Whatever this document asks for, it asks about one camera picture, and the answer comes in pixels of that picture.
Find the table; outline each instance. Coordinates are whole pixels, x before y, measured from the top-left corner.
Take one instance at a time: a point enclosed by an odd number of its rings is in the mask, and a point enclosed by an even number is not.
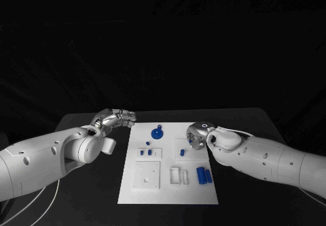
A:
[[[267,113],[260,108],[136,112],[137,122],[208,121],[284,144]],[[57,131],[90,124],[96,113],[68,114]],[[299,188],[259,180],[214,159],[209,162],[220,205],[117,204],[130,128],[108,135],[117,145],[113,155],[100,153],[96,161],[61,180],[57,200],[36,226],[133,225],[325,225],[326,208]],[[29,226],[44,214],[57,190],[48,186],[38,200],[8,224]],[[8,219],[28,205],[39,191],[18,198]]]

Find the robotic hand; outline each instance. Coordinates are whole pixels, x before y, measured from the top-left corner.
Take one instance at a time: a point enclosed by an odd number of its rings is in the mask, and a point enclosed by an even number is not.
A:
[[[289,184],[326,199],[326,157],[302,152],[284,144],[196,122],[186,138],[195,150],[208,145],[217,161],[257,179]]]
[[[104,109],[91,124],[10,145],[0,151],[0,202],[29,194],[91,163],[100,152],[111,154],[116,140],[106,136],[113,128],[132,128],[136,113]]]

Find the white cable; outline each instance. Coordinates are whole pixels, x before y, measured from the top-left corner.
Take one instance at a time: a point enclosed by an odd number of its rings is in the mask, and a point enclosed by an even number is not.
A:
[[[58,193],[58,188],[59,188],[59,180],[58,180],[58,186],[57,186],[57,193]],[[55,193],[55,197],[54,197],[54,200],[52,200],[52,202],[51,202],[51,205],[52,205],[52,203],[54,203],[54,201],[55,201],[57,193]],[[46,214],[46,212],[48,212],[48,210],[49,210],[51,205],[49,205],[46,211],[45,211],[44,215]],[[39,217],[38,221],[41,220],[41,218],[44,217],[44,215]],[[33,226],[33,225],[38,223],[38,221],[36,221],[31,226]]]
[[[6,224],[15,219],[15,217],[26,210],[26,208],[28,208],[28,207],[31,206],[31,204],[35,202],[35,200],[36,200],[36,198],[39,197],[39,195],[35,197],[35,199],[33,199],[32,202],[28,204],[28,206],[26,206],[26,207],[25,207],[25,208],[13,215],[13,217],[12,217],[9,220],[6,220],[6,221],[0,224],[0,226],[6,225]]]
[[[310,196],[310,198],[313,198],[322,205],[326,206],[326,204],[322,203],[302,188],[299,188],[299,189],[306,193],[308,196]]]
[[[227,128],[221,127],[221,126],[218,126],[218,128],[225,129],[225,130],[230,130],[230,131],[234,131],[234,132],[238,132],[238,133],[244,133],[244,134],[247,134],[248,136],[254,137],[254,135],[251,135],[251,134],[247,133],[247,132],[243,132],[243,131],[238,131],[238,130],[234,130],[234,129],[227,129]]]

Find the blue battery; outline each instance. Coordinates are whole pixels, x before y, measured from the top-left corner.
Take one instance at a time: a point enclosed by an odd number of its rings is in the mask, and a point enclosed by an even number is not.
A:
[[[198,167],[198,181],[201,185],[208,183],[204,167]]]
[[[208,181],[209,181],[209,183],[212,183],[212,178],[211,178],[211,174],[209,174],[209,169],[205,170],[205,171],[207,171]]]

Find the robotic arm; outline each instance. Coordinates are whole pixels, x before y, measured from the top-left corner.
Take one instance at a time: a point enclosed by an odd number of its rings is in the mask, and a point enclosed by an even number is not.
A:
[[[257,179],[289,184],[326,199],[326,157],[237,130],[196,122],[186,130],[195,150],[208,145],[217,161]]]
[[[41,190],[91,163],[100,152],[111,154],[116,140],[106,136],[119,126],[132,128],[134,121],[134,112],[104,109],[90,125],[21,141],[2,150],[0,202]]]

